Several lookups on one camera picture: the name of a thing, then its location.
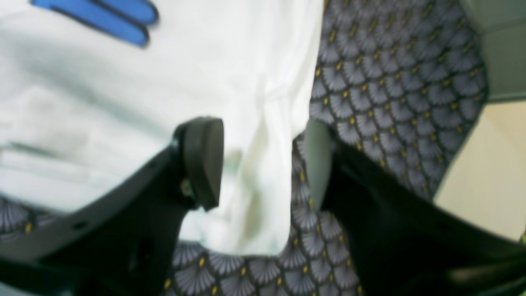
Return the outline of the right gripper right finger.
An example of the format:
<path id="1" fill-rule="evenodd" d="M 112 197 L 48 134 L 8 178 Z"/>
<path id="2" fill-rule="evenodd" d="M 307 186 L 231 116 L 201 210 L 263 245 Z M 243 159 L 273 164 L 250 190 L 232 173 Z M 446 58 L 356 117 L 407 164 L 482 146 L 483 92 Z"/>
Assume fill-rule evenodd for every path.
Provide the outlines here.
<path id="1" fill-rule="evenodd" d="M 430 204 L 320 120 L 305 130 L 314 207 L 346 231 L 368 296 L 518 296 L 525 247 Z"/>

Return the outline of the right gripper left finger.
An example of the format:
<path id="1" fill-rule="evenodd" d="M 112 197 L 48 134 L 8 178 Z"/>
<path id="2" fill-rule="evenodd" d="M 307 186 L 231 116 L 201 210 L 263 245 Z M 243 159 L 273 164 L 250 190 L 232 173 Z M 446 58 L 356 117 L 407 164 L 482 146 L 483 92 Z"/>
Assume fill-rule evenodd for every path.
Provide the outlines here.
<path id="1" fill-rule="evenodd" d="M 219 204 L 224 124 L 199 117 L 83 209 L 1 243 L 1 282 L 41 296 L 157 296 L 190 210 Z"/>

